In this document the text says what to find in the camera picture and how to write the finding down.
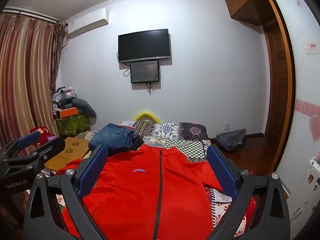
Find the red plush toy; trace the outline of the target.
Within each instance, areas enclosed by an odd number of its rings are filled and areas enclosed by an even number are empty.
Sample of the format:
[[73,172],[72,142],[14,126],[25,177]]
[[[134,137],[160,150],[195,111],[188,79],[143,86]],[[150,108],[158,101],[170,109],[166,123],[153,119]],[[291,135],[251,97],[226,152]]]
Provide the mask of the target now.
[[34,127],[30,130],[30,133],[38,133],[40,137],[33,143],[33,146],[42,146],[49,141],[51,133],[46,126]]

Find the white appliance with stickers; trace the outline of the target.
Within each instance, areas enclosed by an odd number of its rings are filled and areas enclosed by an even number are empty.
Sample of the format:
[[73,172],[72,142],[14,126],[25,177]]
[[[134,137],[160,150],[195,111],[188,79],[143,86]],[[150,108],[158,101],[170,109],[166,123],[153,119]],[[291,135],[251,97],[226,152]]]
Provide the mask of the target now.
[[290,215],[290,239],[294,239],[306,226],[319,203],[319,153],[308,167],[287,199]]

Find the green patterned storage box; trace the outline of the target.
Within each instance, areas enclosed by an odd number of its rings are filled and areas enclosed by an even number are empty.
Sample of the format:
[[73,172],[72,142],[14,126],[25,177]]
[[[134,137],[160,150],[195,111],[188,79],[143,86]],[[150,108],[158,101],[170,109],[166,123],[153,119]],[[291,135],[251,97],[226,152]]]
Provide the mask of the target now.
[[89,119],[83,114],[58,118],[56,124],[59,135],[76,136],[90,129]]

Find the orange flat box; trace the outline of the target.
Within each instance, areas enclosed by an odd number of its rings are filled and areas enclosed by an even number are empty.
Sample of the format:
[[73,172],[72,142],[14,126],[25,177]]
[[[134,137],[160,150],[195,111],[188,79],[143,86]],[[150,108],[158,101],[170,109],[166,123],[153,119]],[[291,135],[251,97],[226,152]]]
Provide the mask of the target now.
[[77,115],[78,109],[76,107],[63,109],[62,111],[59,111],[59,118],[66,118],[69,116]]

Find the folded blue jeans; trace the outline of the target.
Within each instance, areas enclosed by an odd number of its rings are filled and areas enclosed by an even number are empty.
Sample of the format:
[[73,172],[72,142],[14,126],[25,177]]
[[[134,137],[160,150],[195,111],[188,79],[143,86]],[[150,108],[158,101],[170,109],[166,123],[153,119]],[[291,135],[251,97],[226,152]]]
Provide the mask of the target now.
[[104,145],[110,154],[130,151],[131,138],[134,134],[136,134],[134,129],[109,123],[93,135],[88,146],[93,150],[98,145]]

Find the striped brown curtain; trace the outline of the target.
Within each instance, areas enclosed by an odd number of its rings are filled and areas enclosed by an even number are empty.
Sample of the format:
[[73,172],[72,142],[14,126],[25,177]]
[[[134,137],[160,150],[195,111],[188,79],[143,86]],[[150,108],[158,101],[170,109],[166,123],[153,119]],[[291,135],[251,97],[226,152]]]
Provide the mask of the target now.
[[1,146],[45,126],[53,134],[56,90],[66,24],[1,14]]

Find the grey backpack on floor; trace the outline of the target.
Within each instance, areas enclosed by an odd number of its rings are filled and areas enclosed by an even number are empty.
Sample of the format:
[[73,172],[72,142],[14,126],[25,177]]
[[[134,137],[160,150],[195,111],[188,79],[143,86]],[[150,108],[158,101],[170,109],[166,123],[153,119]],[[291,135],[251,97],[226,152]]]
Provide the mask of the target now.
[[249,150],[246,143],[245,128],[218,134],[216,142],[219,148],[226,152],[235,152],[241,148]]

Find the folded black garment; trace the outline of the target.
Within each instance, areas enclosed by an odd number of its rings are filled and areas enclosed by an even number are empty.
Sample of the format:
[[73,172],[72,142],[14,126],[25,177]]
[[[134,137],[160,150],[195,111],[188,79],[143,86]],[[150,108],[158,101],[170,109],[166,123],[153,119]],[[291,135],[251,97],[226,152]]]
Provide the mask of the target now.
[[136,133],[132,136],[131,138],[131,147],[130,150],[137,151],[140,146],[144,144],[143,140],[141,137]]

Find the brown wooden wardrobe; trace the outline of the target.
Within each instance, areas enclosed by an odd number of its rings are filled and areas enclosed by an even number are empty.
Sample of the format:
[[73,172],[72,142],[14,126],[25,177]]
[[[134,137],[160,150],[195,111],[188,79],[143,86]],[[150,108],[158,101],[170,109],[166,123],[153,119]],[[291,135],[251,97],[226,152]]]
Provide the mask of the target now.
[[293,120],[295,66],[289,32],[276,0],[225,0],[230,17],[262,32],[265,49],[266,174],[276,171],[283,157]]

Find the small black wall monitor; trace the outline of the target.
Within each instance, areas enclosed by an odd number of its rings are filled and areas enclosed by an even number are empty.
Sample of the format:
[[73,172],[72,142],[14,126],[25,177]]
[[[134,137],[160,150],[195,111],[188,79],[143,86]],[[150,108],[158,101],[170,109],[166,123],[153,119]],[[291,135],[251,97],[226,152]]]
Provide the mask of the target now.
[[130,79],[131,83],[158,82],[159,62],[156,60],[130,63]]

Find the white wall air conditioner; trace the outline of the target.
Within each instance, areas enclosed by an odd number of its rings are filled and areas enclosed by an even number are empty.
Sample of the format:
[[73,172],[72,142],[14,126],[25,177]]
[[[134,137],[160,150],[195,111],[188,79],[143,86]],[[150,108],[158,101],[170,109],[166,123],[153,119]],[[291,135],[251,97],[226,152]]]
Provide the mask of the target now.
[[109,12],[101,8],[90,12],[68,24],[68,37],[75,38],[94,29],[108,25]]

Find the large black wall television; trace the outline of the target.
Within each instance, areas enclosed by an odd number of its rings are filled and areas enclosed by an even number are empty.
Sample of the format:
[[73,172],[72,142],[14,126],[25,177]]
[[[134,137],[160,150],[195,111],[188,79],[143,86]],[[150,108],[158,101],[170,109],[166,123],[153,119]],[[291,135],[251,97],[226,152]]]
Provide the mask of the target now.
[[139,31],[118,36],[120,63],[171,58],[168,29]]

